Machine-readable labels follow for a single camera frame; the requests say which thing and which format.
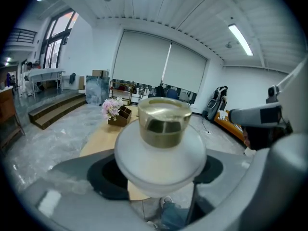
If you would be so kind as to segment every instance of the pink flower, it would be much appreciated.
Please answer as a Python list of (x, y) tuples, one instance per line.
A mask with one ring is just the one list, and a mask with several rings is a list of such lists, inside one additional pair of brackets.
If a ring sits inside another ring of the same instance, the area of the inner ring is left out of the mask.
[(119, 115), (119, 108), (123, 105), (123, 100), (120, 97), (117, 99), (106, 99), (102, 105), (102, 115), (105, 119), (110, 120), (113, 118), (115, 120), (115, 116)]

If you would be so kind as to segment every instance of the white ceiling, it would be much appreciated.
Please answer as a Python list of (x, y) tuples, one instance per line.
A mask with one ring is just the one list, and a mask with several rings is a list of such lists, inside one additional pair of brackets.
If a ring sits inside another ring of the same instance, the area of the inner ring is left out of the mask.
[[(132, 18), (159, 23), (191, 37), (224, 60), (291, 72), (304, 57), (306, 40), (281, 0), (63, 0), (94, 25), (96, 20)], [(247, 56), (228, 25), (235, 23), (254, 56)]]
[[(15, 66), (18, 65), (18, 62), (22, 62), (27, 59), (28, 55), (31, 52), (29, 51), (4, 51), (3, 56), (0, 57), (0, 67), (10, 67), (10, 66)], [(8, 59), (8, 57), (11, 58), (10, 64), (5, 66), (5, 63)]]
[(39, 20), (44, 20), (49, 16), (53, 17), (67, 9), (69, 9), (69, 6), (62, 0), (30, 0), (25, 13), (34, 15)]

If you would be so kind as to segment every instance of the painting canvas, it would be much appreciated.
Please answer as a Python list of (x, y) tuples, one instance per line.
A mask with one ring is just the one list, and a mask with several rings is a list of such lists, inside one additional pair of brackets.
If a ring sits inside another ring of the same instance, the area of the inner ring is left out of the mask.
[(87, 76), (86, 83), (88, 104), (102, 105), (109, 98), (109, 77)]

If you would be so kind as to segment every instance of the floor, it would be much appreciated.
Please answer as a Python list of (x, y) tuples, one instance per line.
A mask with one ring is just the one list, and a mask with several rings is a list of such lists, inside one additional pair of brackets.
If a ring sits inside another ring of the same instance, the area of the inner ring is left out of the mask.
[[(26, 93), (19, 95), (18, 90), (14, 91), (13, 99), (19, 122), (23, 127), (27, 126), (30, 123), (28, 118), (29, 111), (76, 92), (78, 92), (78, 90), (61, 90), (57, 88), (51, 88), (37, 93), (36, 99), (34, 99), (33, 96), (28, 97)], [(14, 117), (9, 118), (3, 124), (0, 124), (0, 141), (6, 138), (6, 136), (8, 136), (15, 129), (16, 123)]]
[[(21, 136), (8, 150), (4, 165), (18, 192), (22, 192), (54, 165), (79, 156), (89, 136), (102, 122), (101, 107), (85, 104), (41, 130), (29, 124), (26, 136)], [(190, 124), (200, 132), (206, 147), (232, 154), (243, 154), (244, 147), (231, 135), (199, 115)], [(172, 193), (174, 202), (183, 208), (191, 203), (193, 185)], [(131, 202), (134, 210), (145, 220), (159, 222), (159, 199)]]

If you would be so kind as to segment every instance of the stair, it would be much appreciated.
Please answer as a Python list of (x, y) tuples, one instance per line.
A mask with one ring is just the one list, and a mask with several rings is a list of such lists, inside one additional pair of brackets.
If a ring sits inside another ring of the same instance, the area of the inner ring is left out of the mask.
[(40, 129), (46, 129), (52, 123), (85, 103), (85, 94), (76, 93), (34, 109), (28, 115), (31, 123)]

